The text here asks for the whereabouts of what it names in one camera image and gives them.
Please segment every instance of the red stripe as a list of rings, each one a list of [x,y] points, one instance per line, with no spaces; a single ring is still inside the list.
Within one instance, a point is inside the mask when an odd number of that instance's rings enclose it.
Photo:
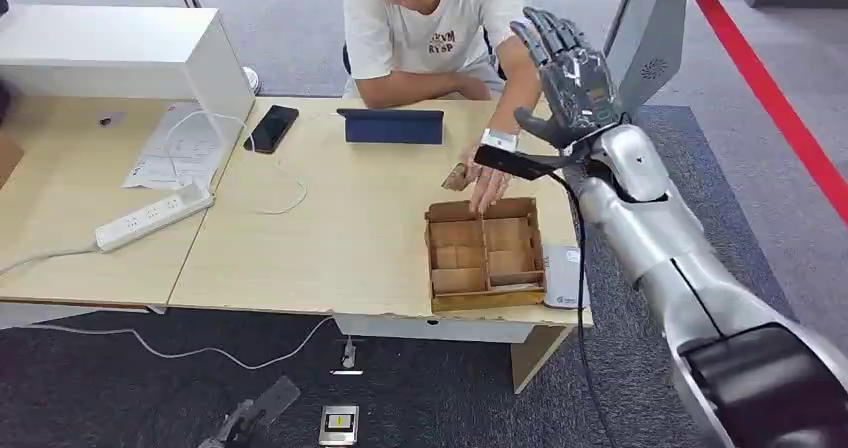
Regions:
[[[751,91],[783,133],[783,137],[819,185],[824,196],[842,217],[842,221],[848,224],[848,183],[830,162],[719,1],[695,1]]]

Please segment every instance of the robotic arm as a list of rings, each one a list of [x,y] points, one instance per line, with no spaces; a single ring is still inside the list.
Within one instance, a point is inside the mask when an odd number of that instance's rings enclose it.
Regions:
[[[518,110],[516,119],[560,156],[520,153],[517,136],[487,130],[475,161],[530,180],[566,166],[588,173],[578,190],[585,221],[661,323],[675,387],[716,446],[846,446],[848,359],[722,265],[650,139],[631,124],[604,54],[568,20],[532,8],[525,16],[535,30],[512,28],[552,116]]]

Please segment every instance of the robot finger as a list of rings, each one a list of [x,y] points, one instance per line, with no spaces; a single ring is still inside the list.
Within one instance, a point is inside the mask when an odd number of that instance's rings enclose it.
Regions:
[[[524,8],[524,16],[536,27],[536,31],[539,32],[542,43],[548,50],[550,57],[557,59],[567,49],[564,40],[557,30],[557,19],[550,13],[529,6]]]
[[[569,139],[563,139],[567,131],[560,128],[560,126],[568,125],[560,125],[556,115],[551,116],[549,120],[536,118],[530,110],[522,107],[515,110],[515,121],[522,130],[547,141],[556,148],[564,148],[570,143]]]
[[[523,23],[518,23],[516,21],[510,23],[509,27],[512,28],[512,32],[515,33],[522,42],[524,42],[524,46],[526,46],[527,51],[530,52],[530,58],[533,59],[533,63],[535,63],[537,67],[541,68],[550,63],[551,58],[548,56],[547,50],[545,50],[545,47],[542,46],[542,43],[539,41],[539,38],[535,33],[528,29]]]
[[[567,46],[567,49],[572,50],[574,48],[582,48],[587,46],[586,35],[584,35],[582,31],[580,31],[580,28],[578,28],[573,21],[566,20],[565,18],[557,18],[554,23],[560,36],[562,36],[563,39],[566,40],[565,44]]]

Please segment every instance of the white power strip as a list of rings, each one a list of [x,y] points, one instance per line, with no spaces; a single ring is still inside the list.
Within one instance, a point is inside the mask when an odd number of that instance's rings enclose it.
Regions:
[[[209,190],[197,183],[184,186],[173,195],[147,205],[94,231],[101,252],[116,250],[187,218],[215,203]]]

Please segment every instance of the wooden desk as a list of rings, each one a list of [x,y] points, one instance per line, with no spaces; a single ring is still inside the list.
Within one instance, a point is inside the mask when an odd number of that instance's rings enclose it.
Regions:
[[[523,389],[575,325],[575,311],[525,306],[434,315],[430,307],[424,213],[431,203],[470,196],[440,185],[479,139],[494,103],[416,105],[445,112],[440,146],[345,143],[335,110],[361,107],[355,100],[259,98],[248,126],[272,104],[297,108],[300,118],[273,156],[233,152],[168,304],[538,325],[513,345],[516,392]],[[529,135],[521,146],[552,152]],[[303,204],[278,216],[253,212],[287,206],[299,194],[295,176],[308,186]],[[556,183],[516,181],[507,195],[536,197],[544,241],[575,244]]]
[[[3,131],[25,151],[0,190],[0,260],[85,245],[94,229],[164,192],[121,183],[168,106],[162,100],[25,98]],[[101,126],[106,112],[122,120]],[[0,278],[0,299],[164,305],[203,214],[108,255],[55,258]]]

